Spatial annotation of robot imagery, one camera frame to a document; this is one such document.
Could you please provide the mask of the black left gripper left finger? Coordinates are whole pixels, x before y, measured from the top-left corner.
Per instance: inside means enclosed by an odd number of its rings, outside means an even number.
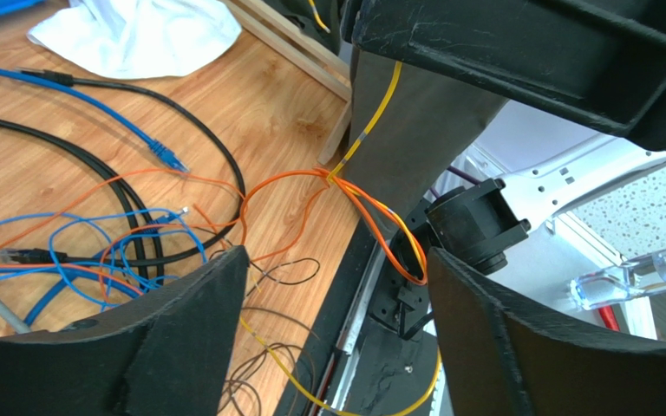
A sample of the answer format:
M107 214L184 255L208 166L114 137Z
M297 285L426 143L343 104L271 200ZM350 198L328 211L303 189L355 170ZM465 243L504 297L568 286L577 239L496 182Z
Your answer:
M236 246L57 331L0 338L0 415L214 415L245 298Z

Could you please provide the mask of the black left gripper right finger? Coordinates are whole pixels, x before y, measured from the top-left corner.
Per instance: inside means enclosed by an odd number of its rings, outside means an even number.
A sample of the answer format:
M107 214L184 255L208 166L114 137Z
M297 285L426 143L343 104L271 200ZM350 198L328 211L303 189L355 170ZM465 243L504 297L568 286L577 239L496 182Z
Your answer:
M439 248L428 291L456 414L666 415L666 342L548 308Z

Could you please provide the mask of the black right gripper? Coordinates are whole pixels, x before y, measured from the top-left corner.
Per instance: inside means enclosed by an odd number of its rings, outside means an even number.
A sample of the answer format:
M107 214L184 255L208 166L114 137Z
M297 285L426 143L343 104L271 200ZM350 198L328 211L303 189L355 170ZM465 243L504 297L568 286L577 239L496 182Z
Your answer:
M347 1L343 38L666 150L666 1Z

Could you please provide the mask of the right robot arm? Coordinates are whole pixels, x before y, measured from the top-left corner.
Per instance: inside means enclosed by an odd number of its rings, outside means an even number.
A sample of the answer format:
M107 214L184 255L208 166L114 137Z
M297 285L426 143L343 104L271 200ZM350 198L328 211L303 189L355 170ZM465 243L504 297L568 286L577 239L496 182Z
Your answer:
M345 177L407 214L517 101L597 132L439 201L435 242L476 269L561 211L666 159L666 1L347 1L354 122L392 68L403 86Z

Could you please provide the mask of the clear plastic bottle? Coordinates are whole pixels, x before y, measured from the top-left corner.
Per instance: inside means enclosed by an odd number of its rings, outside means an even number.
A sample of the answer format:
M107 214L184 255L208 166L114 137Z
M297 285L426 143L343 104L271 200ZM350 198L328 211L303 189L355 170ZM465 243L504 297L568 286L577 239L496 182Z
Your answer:
M666 293L666 249L578 276L568 297L579 309L593 310Z

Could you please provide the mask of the white t-shirt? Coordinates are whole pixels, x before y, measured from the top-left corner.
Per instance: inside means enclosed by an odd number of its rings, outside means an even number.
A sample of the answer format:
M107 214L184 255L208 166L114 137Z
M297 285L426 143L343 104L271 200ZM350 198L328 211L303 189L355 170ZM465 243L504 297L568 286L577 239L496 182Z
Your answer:
M72 1L27 37L95 75L141 80L189 75L241 32L220 1Z

